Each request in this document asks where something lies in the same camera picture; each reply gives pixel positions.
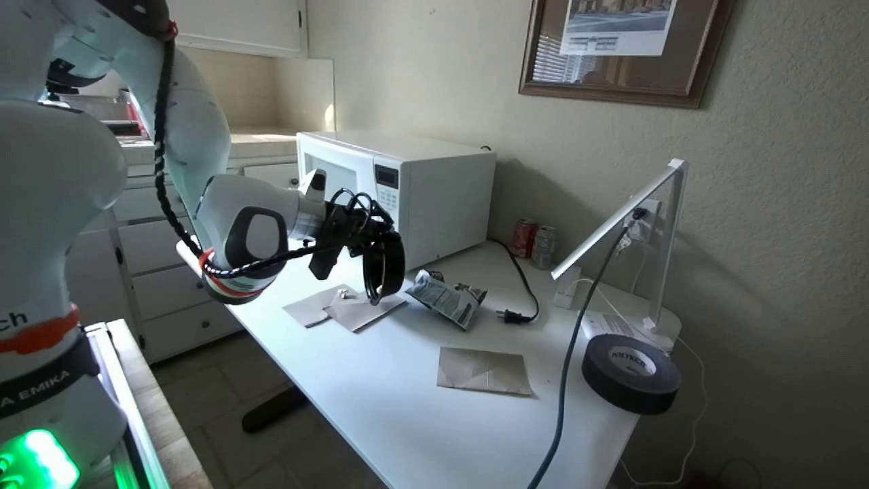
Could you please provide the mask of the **robot base stand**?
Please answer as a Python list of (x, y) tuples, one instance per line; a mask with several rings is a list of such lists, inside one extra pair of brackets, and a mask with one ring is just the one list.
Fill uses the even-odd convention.
[(105, 460), (105, 489), (211, 489), (128, 322), (90, 322), (87, 340), (101, 364), (101, 380), (128, 420)]

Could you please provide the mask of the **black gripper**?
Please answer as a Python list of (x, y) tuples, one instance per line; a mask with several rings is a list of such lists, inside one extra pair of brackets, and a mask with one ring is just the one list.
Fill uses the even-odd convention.
[(326, 219), (314, 234), (308, 272), (317, 280), (326, 280), (338, 249), (363, 258), (363, 236), (371, 231), (393, 231), (390, 215), (370, 193), (337, 190), (326, 204)]

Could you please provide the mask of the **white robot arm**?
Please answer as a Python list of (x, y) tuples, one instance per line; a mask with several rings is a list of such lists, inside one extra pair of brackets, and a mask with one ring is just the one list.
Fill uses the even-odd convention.
[(48, 90), (125, 80), (154, 143), (163, 215), (213, 297), (257, 297), (296, 253), (314, 276), (342, 249), (357, 255), (370, 297), (398, 288), (401, 242), (363, 194), (338, 204), (322, 174), (284, 190), (224, 167), (228, 122), (177, 49), (166, 0), (0, 0), (0, 49), (2, 489), (105, 477), (128, 432), (68, 291), (68, 249), (121, 194), (125, 149)]

